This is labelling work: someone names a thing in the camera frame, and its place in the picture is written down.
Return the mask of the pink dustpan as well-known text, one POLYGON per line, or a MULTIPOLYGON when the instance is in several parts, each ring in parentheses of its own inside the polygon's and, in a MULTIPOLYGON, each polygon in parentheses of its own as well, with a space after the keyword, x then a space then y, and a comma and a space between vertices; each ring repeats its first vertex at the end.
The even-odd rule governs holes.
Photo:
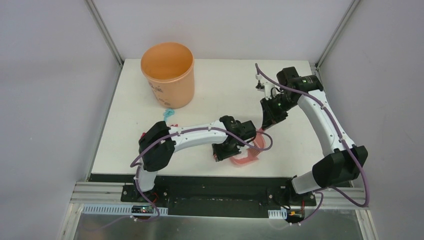
POLYGON ((259 150, 248 148, 243 150, 240 154, 230 157, 229 160, 235 166, 239 166, 239 167, 246 166, 257 161, 259 159, 258 156, 260 153, 261 151, 259 150))

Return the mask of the pink hand brush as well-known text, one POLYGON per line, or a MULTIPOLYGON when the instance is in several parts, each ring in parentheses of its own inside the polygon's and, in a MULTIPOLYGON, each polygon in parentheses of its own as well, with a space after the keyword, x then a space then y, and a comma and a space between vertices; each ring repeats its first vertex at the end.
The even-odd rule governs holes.
MULTIPOLYGON (((248 143, 260 149, 263 149, 266 147, 266 141, 263 135, 259 132, 257 132, 254 139, 250 140, 248 143)), ((251 147, 248 148, 247 150, 248 150, 248 155, 252 158, 257 157, 262 152, 261 150, 257 150, 251 147)))

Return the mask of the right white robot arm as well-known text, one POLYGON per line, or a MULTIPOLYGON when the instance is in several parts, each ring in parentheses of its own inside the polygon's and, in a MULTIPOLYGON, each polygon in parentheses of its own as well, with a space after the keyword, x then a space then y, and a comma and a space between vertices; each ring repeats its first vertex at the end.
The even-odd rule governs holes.
POLYGON ((284 190, 284 200, 296 205, 304 194, 355 180, 368 157, 365 146, 358 146, 341 127, 328 103, 324 87, 316 75, 300 76, 294 66, 283 68, 273 81, 258 68, 256 89, 264 93, 262 130, 282 122, 289 110, 300 107, 318 137, 323 159, 311 171, 294 177, 284 190))

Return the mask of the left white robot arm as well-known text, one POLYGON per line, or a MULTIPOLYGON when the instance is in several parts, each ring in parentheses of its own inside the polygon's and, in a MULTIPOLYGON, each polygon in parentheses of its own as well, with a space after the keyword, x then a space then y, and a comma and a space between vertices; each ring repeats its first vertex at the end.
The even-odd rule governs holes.
POLYGON ((217 162, 241 153, 240 148, 249 144, 257 135, 252 121, 241 122, 225 115, 218 120, 202 125, 177 127, 165 121, 156 122, 138 141, 139 155, 130 164, 136 167, 133 195, 140 202, 152 198, 158 172, 170 162, 178 151, 211 145, 217 162))

